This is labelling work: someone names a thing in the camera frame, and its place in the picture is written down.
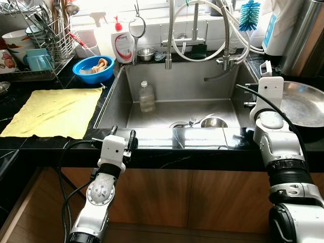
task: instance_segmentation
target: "black marble countertop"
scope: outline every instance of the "black marble countertop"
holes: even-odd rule
[[[264,62],[260,55],[250,55],[248,64],[256,76],[258,65]],[[0,97],[0,132],[26,103],[34,90],[62,88],[97,88],[87,85],[72,73],[77,60],[72,60],[59,75],[59,81],[12,83],[8,95]],[[103,139],[110,129],[94,129],[97,116],[108,96],[114,76],[104,83],[106,87],[97,103],[93,118],[84,139]],[[322,85],[312,80],[314,86]],[[117,135],[129,138],[130,129],[118,129]],[[205,128],[205,129],[136,129],[139,148],[132,154],[128,168],[200,169],[232,171],[265,171],[259,147],[253,141],[254,128]],[[63,148],[77,140],[63,137],[0,138],[0,166],[2,156],[19,150],[19,156],[37,166],[55,166]],[[310,169],[324,172],[324,136],[306,143]],[[100,150],[87,144],[79,145],[66,153],[63,166],[96,167]]]

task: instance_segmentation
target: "green sponge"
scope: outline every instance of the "green sponge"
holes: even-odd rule
[[[206,57],[207,45],[199,44],[192,47],[191,58],[202,59]]]

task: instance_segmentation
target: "dish soap bottle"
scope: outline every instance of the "dish soap bottle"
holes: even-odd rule
[[[111,34],[111,44],[119,63],[130,63],[134,54],[134,40],[128,30],[123,31],[123,26],[116,19],[115,32]]]
[[[147,85],[147,81],[143,81],[141,83],[141,90],[140,90],[140,107],[141,111],[149,112],[155,110],[155,103],[154,103],[154,91],[153,87]]]
[[[111,42],[107,41],[107,39],[110,39],[109,26],[108,24],[101,25],[100,23],[101,19],[105,19],[105,15],[105,12],[95,12],[90,14],[90,17],[92,17],[95,20],[97,26],[97,28],[94,29],[94,35],[97,41],[98,48],[100,50],[100,54],[116,59]]]

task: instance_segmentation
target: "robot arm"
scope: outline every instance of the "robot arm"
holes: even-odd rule
[[[278,77],[261,78],[259,93],[280,107],[283,82]],[[311,179],[296,134],[278,113],[258,103],[258,99],[250,118],[255,123],[253,139],[260,146],[269,175],[269,199],[274,204],[269,224],[274,242],[323,243],[324,200]]]
[[[126,169],[123,160],[129,159],[131,150],[137,146],[135,136],[135,131],[132,131],[126,151],[124,138],[115,135],[104,138],[98,161],[99,171],[87,188],[86,205],[70,231],[69,243],[102,242],[108,225],[108,210],[115,196],[115,185]]]

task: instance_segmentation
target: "red pump cap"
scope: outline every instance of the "red pump cap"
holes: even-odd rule
[[[115,29],[117,31],[121,31],[123,29],[123,26],[118,22],[118,16],[114,17],[117,23],[115,24]]]

